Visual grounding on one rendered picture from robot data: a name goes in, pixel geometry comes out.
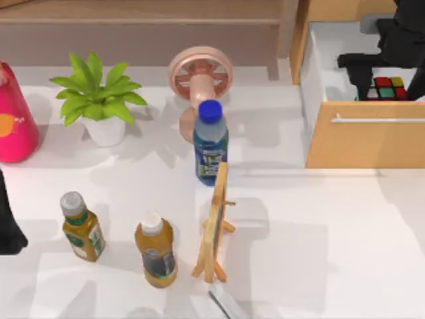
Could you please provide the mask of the multicoloured puzzle cube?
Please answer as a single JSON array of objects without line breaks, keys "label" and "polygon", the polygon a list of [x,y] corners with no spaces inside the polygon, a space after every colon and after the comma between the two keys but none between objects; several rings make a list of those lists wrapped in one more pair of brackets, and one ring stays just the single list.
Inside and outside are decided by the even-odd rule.
[{"label": "multicoloured puzzle cube", "polygon": [[360,98],[359,93],[355,101],[405,101],[408,100],[404,82],[399,76],[374,77],[365,98]]}]

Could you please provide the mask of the white open drawer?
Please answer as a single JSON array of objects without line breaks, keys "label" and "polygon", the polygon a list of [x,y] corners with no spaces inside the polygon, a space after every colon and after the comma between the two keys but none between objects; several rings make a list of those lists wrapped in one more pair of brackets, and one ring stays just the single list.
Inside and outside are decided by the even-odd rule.
[{"label": "white open drawer", "polygon": [[[337,58],[344,53],[378,53],[377,34],[361,32],[359,22],[314,22],[309,25],[303,64],[301,66],[301,99],[303,115],[310,129],[315,128],[322,102],[352,102],[356,88],[351,85],[344,68],[337,66]],[[355,126],[392,126],[403,124],[335,124],[330,120],[339,113],[345,118],[413,118],[402,115],[344,115],[342,111],[332,111],[326,124],[337,128]],[[425,128],[425,124],[410,124],[415,128]]]}]

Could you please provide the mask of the pale wooden drawer front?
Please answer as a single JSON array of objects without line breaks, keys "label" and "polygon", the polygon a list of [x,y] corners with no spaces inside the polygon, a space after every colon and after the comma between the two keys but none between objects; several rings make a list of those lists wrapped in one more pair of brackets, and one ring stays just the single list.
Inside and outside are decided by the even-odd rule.
[{"label": "pale wooden drawer front", "polygon": [[425,115],[425,102],[322,102],[305,166],[313,168],[425,168],[425,128],[355,126],[337,128],[325,121],[344,115]]}]

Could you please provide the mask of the wooden cupboard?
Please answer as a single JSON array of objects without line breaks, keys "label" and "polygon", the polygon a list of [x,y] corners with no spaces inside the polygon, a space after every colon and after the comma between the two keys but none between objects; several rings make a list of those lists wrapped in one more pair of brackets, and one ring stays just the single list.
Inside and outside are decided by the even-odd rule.
[{"label": "wooden cupboard", "polygon": [[396,4],[393,0],[299,0],[292,43],[290,66],[292,83],[300,83],[300,71],[311,22],[353,22],[365,15],[393,18]]}]

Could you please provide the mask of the pink desk fan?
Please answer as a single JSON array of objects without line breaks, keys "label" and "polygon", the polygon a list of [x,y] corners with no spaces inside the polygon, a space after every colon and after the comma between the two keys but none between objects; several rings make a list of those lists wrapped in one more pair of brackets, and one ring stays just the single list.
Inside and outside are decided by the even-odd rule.
[{"label": "pink desk fan", "polygon": [[233,78],[229,58],[213,47],[185,49],[170,62],[169,85],[172,91],[191,103],[179,119],[179,132],[185,141],[193,142],[199,104],[223,96],[232,86]]}]

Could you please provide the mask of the blue bottle with blue cap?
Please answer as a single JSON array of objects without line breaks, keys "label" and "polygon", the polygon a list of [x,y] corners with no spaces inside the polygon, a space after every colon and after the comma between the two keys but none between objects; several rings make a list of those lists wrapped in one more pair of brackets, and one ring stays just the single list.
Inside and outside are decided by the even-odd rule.
[{"label": "blue bottle with blue cap", "polygon": [[198,180],[214,186],[221,162],[228,158],[228,126],[218,100],[199,104],[193,132],[195,173]]}]

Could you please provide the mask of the wooden framed blackboard on stand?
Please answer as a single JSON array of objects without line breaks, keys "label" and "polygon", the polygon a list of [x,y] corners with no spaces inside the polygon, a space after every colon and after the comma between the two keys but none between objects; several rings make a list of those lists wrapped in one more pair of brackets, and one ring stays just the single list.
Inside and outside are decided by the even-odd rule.
[{"label": "wooden framed blackboard on stand", "polygon": [[203,223],[201,245],[192,276],[198,278],[202,273],[206,283],[212,283],[215,278],[226,282],[227,276],[218,262],[218,248],[223,231],[233,233],[235,226],[225,220],[226,207],[236,205],[226,199],[228,181],[228,164],[221,162],[212,194],[207,220]]}]

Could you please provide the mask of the orange bottle with dark label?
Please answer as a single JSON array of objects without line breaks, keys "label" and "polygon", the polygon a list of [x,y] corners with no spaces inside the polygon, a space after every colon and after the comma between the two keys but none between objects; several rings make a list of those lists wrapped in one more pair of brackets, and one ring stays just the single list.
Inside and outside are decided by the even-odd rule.
[{"label": "orange bottle with dark label", "polygon": [[134,237],[148,283],[156,288],[172,285],[178,268],[173,252],[171,224],[157,210],[146,211],[140,217]]}]

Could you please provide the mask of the green plant in white pot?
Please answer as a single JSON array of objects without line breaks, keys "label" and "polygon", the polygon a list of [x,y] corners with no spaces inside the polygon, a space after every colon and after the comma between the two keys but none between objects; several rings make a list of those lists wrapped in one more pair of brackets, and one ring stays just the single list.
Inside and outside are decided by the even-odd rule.
[{"label": "green plant in white pot", "polygon": [[126,75],[127,62],[113,65],[103,77],[103,64],[96,52],[91,51],[85,60],[73,52],[68,57],[73,74],[50,78],[51,83],[62,87],[56,99],[62,101],[64,126],[81,120],[97,146],[120,144],[126,126],[134,121],[128,104],[147,106],[137,92],[142,85]]}]

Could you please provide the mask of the amber bottle with green label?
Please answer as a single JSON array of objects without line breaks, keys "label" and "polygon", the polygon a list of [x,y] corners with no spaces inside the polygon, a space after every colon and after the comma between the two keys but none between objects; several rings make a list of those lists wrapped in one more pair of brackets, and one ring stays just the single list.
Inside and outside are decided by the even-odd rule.
[{"label": "amber bottle with green label", "polygon": [[97,215],[87,208],[77,191],[66,192],[60,198],[60,208],[64,216],[62,230],[74,254],[85,261],[96,262],[106,247]]}]

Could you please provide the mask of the pink cone-shaped bottle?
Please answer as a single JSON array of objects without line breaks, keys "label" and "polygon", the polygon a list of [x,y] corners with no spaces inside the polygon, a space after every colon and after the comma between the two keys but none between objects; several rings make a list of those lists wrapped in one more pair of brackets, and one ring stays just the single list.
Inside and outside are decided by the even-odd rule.
[{"label": "pink cone-shaped bottle", "polygon": [[39,131],[11,67],[0,61],[0,163],[19,163],[39,143]]}]

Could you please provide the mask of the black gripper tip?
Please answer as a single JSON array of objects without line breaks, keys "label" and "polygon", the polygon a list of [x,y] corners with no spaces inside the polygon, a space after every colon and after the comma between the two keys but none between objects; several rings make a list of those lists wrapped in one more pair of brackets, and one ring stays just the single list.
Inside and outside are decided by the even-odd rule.
[{"label": "black gripper tip", "polygon": [[17,255],[28,243],[10,208],[4,175],[0,169],[0,256]]}]

